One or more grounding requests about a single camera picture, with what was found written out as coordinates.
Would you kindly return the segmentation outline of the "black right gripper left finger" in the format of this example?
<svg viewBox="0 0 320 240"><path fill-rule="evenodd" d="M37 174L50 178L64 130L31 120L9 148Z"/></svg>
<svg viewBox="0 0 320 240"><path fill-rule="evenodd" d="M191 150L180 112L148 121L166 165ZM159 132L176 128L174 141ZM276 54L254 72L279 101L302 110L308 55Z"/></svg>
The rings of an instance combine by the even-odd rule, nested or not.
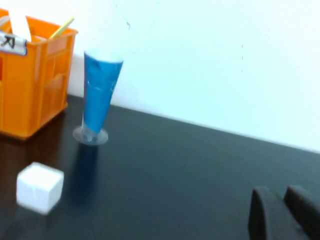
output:
<svg viewBox="0 0 320 240"><path fill-rule="evenodd" d="M281 196L266 186L252 190L248 217L251 240L303 240L304 231Z"/></svg>

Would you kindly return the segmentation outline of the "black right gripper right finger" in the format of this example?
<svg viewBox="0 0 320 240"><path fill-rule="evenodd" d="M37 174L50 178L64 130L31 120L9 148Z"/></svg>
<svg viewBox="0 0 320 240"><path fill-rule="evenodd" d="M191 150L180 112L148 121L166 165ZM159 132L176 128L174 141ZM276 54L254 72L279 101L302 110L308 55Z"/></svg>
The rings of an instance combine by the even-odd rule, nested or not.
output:
<svg viewBox="0 0 320 240"><path fill-rule="evenodd" d="M284 202L311 240L320 239L320 199L299 185L289 185Z"/></svg>

